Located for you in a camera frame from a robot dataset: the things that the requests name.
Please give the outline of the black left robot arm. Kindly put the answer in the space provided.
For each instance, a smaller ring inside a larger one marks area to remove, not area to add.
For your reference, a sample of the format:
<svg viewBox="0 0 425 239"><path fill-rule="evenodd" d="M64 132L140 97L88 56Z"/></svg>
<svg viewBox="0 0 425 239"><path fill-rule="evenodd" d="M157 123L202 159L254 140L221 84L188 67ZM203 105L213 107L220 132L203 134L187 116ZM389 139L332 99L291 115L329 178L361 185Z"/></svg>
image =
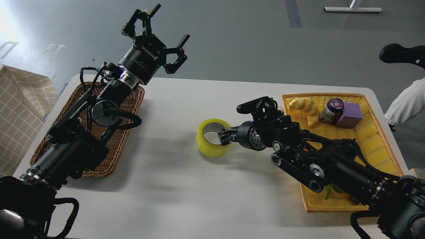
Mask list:
<svg viewBox="0 0 425 239"><path fill-rule="evenodd" d="M118 64L104 63L86 86L80 70L83 95L47 132L50 148L20 178L1 178L1 238L47 239L56 205L70 203L72 212L64 229L55 236L64 239L73 227L79 211L75 198L56 198L68 177L81 178L106 159L107 143L113 134L138 127L141 118L121 109L121 104L139 88L147 85L163 67L174 74L187 60L183 36L176 47L166 45L152 33L151 19L161 5L150 12L135 10L123 26L122 34L133 45Z"/></svg>

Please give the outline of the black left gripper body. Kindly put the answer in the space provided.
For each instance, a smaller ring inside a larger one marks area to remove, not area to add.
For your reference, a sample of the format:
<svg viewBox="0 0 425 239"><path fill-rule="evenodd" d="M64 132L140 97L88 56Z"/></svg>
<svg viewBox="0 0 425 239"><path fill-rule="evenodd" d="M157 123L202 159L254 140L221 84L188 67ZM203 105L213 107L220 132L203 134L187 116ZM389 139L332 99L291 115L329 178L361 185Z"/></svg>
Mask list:
<svg viewBox="0 0 425 239"><path fill-rule="evenodd" d="M165 49L166 45L155 35L137 36L118 66L137 77L141 84L147 85L159 67L165 64Z"/></svg>

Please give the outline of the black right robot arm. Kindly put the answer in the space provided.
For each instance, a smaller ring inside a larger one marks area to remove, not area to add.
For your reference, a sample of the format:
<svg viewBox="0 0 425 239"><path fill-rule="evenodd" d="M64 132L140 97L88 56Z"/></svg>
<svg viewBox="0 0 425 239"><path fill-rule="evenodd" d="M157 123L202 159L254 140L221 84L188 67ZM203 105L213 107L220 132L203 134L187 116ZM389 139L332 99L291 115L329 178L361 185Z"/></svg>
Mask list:
<svg viewBox="0 0 425 239"><path fill-rule="evenodd" d="M313 192L334 184L367 211L352 213L350 223L360 238L370 236L358 219L377 217L377 226L390 239L423 239L424 180L382 172L364 158L354 139L328 139L308 130L278 110L271 97L237 106L240 114L251 114L252 121L225 129L217 135L221 145L238 142L261 151L273 148L271 161Z"/></svg>

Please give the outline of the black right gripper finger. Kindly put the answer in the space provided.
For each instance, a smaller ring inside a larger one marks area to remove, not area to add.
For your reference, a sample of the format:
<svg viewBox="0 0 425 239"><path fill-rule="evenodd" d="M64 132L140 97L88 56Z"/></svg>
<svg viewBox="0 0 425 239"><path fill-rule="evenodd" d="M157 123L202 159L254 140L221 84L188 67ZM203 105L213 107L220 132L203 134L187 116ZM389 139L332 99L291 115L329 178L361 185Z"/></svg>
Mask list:
<svg viewBox="0 0 425 239"><path fill-rule="evenodd" d="M217 136L222 146L230 145L235 140L235 130L222 130L221 132L218 132Z"/></svg>

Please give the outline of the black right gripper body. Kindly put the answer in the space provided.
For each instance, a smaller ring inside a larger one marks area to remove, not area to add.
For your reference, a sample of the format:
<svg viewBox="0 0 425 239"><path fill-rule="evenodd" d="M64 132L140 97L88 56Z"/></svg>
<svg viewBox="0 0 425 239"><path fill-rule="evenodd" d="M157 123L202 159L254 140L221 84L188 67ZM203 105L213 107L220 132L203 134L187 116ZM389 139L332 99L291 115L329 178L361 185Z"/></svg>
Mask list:
<svg viewBox="0 0 425 239"><path fill-rule="evenodd" d="M253 121L245 121L239 126L231 127L229 135L232 142L238 142L244 148L254 151L262 151L266 148Z"/></svg>

